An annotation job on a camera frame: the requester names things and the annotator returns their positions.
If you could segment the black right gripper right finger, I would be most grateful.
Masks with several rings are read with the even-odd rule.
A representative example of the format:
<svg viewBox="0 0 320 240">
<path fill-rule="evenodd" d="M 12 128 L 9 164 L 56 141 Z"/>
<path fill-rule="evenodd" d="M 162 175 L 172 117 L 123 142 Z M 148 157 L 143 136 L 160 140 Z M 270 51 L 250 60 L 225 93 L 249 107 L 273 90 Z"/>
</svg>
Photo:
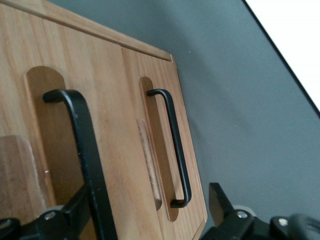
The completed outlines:
<svg viewBox="0 0 320 240">
<path fill-rule="evenodd" d="M 203 240 L 318 240 L 320 221 L 302 213 L 260 220 L 234 207 L 217 182 L 209 184 L 209 210 L 214 222 Z"/>
</svg>

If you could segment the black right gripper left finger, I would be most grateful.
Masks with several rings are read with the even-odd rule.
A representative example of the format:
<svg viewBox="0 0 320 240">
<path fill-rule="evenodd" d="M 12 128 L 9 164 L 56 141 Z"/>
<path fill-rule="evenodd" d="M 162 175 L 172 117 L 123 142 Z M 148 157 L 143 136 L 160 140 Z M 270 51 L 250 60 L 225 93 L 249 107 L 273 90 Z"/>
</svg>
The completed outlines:
<svg viewBox="0 0 320 240">
<path fill-rule="evenodd" d="M 94 213 L 97 196 L 87 190 L 79 190 L 60 209 L 44 212 L 29 223 L 21 224 L 18 218 L 0 220 L 2 240 L 79 240 L 87 225 L 96 234 Z"/>
</svg>

